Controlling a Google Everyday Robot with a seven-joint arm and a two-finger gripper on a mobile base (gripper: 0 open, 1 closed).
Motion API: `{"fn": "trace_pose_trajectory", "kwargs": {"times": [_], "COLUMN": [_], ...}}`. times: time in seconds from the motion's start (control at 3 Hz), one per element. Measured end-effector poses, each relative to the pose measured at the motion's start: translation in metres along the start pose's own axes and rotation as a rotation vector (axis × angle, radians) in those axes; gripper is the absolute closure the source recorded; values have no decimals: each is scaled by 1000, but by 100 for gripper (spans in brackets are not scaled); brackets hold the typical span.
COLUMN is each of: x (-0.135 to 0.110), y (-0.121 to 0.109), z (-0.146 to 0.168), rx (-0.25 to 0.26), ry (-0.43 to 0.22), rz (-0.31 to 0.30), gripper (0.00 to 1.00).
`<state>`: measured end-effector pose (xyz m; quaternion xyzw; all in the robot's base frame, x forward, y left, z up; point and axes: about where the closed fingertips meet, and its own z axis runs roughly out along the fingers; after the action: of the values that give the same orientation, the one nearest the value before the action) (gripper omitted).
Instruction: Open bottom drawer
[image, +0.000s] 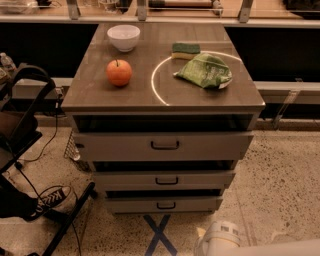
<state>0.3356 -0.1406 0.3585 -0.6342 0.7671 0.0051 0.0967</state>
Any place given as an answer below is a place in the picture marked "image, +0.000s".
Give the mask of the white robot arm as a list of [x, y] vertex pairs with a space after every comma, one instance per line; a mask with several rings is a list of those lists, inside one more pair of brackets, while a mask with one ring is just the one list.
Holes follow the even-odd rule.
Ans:
[[194, 246], [194, 256], [320, 256], [320, 240], [241, 247], [239, 228], [229, 221], [214, 221]]

